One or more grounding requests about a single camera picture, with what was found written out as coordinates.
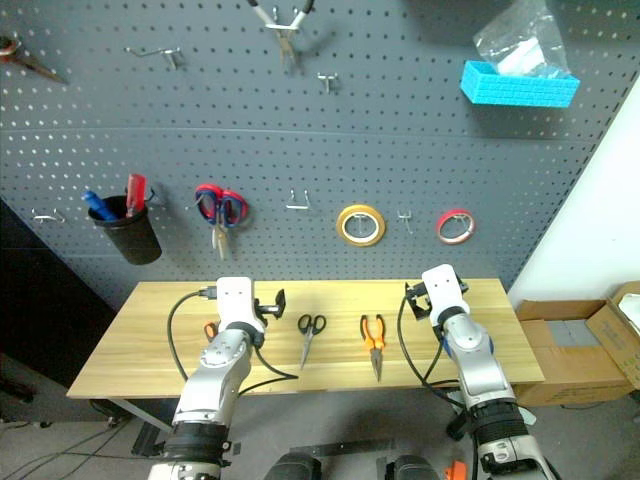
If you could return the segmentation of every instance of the plastic bag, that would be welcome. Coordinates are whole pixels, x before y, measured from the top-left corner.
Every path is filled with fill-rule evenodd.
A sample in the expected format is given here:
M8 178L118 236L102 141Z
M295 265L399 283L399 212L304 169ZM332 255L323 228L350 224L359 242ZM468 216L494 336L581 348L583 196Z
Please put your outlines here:
M544 0L516 0L473 41L501 75L561 78L571 73L560 30Z

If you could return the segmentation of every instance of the orange object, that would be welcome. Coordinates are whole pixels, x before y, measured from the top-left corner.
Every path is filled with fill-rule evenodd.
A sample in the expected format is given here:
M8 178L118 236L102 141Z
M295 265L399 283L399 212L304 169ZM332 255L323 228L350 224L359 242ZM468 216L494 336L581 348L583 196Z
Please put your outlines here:
M446 480L467 480L467 465L455 460L449 468L445 469L444 478Z
M213 322L205 323L204 334L207 336L207 340L213 340L218 334L218 326Z
M385 326L381 315L376 315L376 324L378 333L376 337L373 337L369 332L369 319L366 315L360 317L360 334L362 335L364 346L367 350L373 350L374 348L382 350L384 348Z

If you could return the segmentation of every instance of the blue plastic basket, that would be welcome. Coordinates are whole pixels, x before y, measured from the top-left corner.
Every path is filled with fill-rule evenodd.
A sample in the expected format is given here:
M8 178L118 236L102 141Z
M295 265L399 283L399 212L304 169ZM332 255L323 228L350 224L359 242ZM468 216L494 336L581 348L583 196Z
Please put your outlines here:
M567 108L580 86L576 77L512 77L487 62L467 61L460 88L471 103Z

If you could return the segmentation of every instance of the yellow tape roll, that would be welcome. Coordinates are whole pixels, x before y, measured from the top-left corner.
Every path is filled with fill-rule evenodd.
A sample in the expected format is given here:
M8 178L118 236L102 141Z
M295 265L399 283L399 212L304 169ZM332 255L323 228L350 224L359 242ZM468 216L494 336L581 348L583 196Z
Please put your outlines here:
M364 215L373 221L375 230L372 234L366 237L355 237L347 231L347 222L357 215ZM375 245L384 236L385 229L386 226L382 214L369 205L350 205L340 212L338 220L336 221L336 231L338 235L340 235L345 242L356 247Z

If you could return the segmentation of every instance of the cardboard box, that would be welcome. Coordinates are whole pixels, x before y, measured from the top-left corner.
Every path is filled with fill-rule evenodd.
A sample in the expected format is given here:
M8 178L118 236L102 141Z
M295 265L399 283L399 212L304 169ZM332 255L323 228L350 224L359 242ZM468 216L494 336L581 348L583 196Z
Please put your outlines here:
M588 319L600 311L604 300L524 301L517 316L545 381L516 385L523 406L561 405L614 400L633 390L602 346L558 346L547 320Z
M640 389L640 336L629 324L618 303L627 293L640 294L640 282L629 282L616 291L610 300L588 321L587 327L609 352L620 370L636 389Z

